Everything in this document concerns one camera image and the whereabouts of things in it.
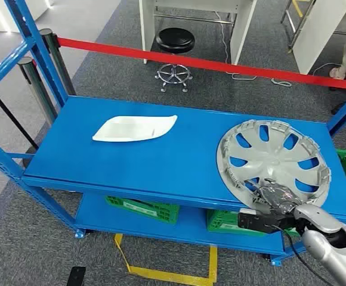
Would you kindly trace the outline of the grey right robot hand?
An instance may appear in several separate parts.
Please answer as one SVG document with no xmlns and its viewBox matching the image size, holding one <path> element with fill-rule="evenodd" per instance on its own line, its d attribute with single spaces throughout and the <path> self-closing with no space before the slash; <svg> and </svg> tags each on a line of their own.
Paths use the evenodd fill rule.
<svg viewBox="0 0 346 286">
<path fill-rule="evenodd" d="M 286 215 L 303 204 L 301 199 L 285 185 L 271 179 L 266 181 L 267 182 L 266 185 L 259 185 L 249 179 L 245 180 L 245 184 L 252 188 L 255 201 L 268 205 L 272 213 Z"/>
</svg>

